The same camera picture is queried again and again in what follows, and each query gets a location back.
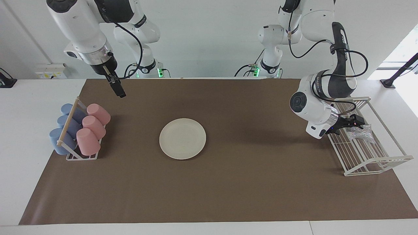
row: white plate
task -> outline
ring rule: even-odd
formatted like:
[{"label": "white plate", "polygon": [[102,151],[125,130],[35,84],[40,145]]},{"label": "white plate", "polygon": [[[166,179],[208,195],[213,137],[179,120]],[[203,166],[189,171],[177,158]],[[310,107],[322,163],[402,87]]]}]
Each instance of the white plate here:
[{"label": "white plate", "polygon": [[196,156],[205,144],[205,129],[197,121],[188,118],[170,122],[160,134],[161,149],[167,156],[177,160]]}]

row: blue cup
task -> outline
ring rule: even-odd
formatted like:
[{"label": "blue cup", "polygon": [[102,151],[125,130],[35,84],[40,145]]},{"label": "blue cup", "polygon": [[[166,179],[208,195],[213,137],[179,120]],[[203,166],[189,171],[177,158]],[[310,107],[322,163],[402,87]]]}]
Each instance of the blue cup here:
[{"label": "blue cup", "polygon": [[[54,146],[55,151],[59,155],[67,155],[69,154],[69,152],[66,149],[64,149],[64,147],[58,147],[56,145],[56,142],[59,140],[59,136],[61,135],[61,132],[62,132],[62,128],[57,128],[57,129],[52,130],[49,133],[49,139],[51,140],[52,146]],[[72,150],[76,149],[77,144],[68,133],[65,133],[64,143],[68,145]]]},{"label": "blue cup", "polygon": [[[56,123],[58,127],[63,129],[65,126],[65,122],[67,121],[68,115],[64,115],[58,118]],[[81,130],[82,127],[78,122],[76,122],[73,118],[70,120],[70,125],[68,126],[67,133],[70,134],[71,138],[77,138],[77,131]]]},{"label": "blue cup", "polygon": [[[69,115],[71,109],[73,108],[72,104],[64,104],[61,107],[61,113],[63,115]],[[76,108],[76,111],[74,112],[73,119],[78,122],[78,124],[83,124],[83,119],[87,117],[87,114],[85,114],[83,111],[81,111],[78,107]]]}]

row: dish rack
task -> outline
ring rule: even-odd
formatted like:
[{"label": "dish rack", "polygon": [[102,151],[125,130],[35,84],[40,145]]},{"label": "dish rack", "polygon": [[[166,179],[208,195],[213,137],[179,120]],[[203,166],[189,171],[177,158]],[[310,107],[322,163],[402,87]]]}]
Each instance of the dish rack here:
[{"label": "dish rack", "polygon": [[[357,114],[364,117],[360,110],[368,105],[402,153],[402,156],[389,156],[374,132],[373,137],[376,143],[370,143],[363,139],[350,139],[346,129],[343,128],[340,130],[340,135],[330,134],[328,135],[328,138],[337,153],[338,159],[344,169],[345,176],[380,174],[413,159],[412,156],[408,156],[405,153],[396,138],[373,108],[370,103],[370,97],[349,97],[336,100],[350,101],[357,105],[357,108],[353,112],[348,113],[347,116]],[[334,103],[334,107],[341,112],[343,110],[349,110],[352,105],[347,103]]]},{"label": "dish rack", "polygon": [[81,154],[81,151],[78,147],[78,144],[76,145],[76,148],[74,150],[72,150],[68,145],[66,145],[66,143],[64,143],[64,137],[65,134],[67,133],[68,127],[70,125],[70,120],[73,118],[73,115],[76,111],[77,108],[80,108],[84,113],[87,113],[87,107],[83,104],[83,102],[81,102],[80,97],[77,97],[74,104],[73,104],[73,108],[71,109],[70,113],[68,114],[68,118],[67,121],[65,122],[64,128],[61,132],[61,135],[59,136],[59,139],[57,141],[57,146],[58,147],[63,147],[64,149],[66,149],[69,154],[67,154],[66,156],[66,160],[67,161],[89,161],[89,160],[96,160],[99,152],[97,152],[95,155],[91,155],[91,156],[84,156],[83,154]]}]

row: cup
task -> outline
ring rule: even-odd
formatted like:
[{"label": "cup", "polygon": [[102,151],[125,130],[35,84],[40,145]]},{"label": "cup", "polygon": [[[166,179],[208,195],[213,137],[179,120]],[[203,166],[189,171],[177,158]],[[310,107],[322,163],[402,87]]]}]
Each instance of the cup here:
[{"label": "cup", "polygon": [[[61,135],[62,130],[63,130],[62,128],[57,128],[57,129],[52,130],[49,133],[49,139],[51,140],[51,143],[54,146],[54,149],[55,149],[56,153],[58,153],[59,155],[67,155],[70,152],[68,152],[66,149],[64,149],[64,147],[58,147],[56,145],[57,141],[59,139],[59,136]],[[65,133],[64,143],[66,145],[68,145],[72,150],[76,149],[76,147],[77,147],[76,142],[74,141],[74,139],[68,133]]]},{"label": "cup", "polygon": [[[65,122],[68,119],[68,115],[64,115],[58,118],[57,124],[59,128],[64,128]],[[80,124],[76,122],[73,118],[70,120],[70,124],[67,129],[67,133],[70,134],[71,138],[75,139],[77,137],[77,131],[81,130]]]},{"label": "cup", "polygon": [[77,132],[77,143],[84,156],[97,154],[100,150],[100,144],[96,135],[88,128],[83,128]]},{"label": "cup", "polygon": [[107,125],[110,122],[110,114],[98,104],[89,105],[87,107],[87,113],[95,116],[103,125]]},{"label": "cup", "polygon": [[92,130],[97,139],[101,139],[106,135],[106,129],[95,116],[87,116],[83,119],[83,128]]},{"label": "cup", "polygon": [[[64,104],[62,107],[61,107],[61,113],[63,114],[63,115],[69,115],[70,114],[70,111],[71,111],[71,109],[73,108],[73,105],[72,104]],[[74,112],[74,115],[73,115],[73,119],[78,123],[78,124],[82,124],[83,123],[83,118],[85,118],[87,115],[83,112],[83,111],[81,111],[81,109],[79,109],[78,107],[76,108],[76,111]]]}]

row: window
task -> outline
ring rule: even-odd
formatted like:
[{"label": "window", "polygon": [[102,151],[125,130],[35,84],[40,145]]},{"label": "window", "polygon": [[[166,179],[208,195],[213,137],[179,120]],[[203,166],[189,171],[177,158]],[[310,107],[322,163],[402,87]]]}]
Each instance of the window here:
[{"label": "window", "polygon": [[[383,61],[379,68],[369,77],[369,80],[381,80],[391,78],[407,61],[418,53],[418,25],[402,40],[396,49]],[[417,69],[404,72],[393,83],[396,91],[404,99],[406,104],[418,117],[418,102],[416,102],[416,90],[418,89]]]}]

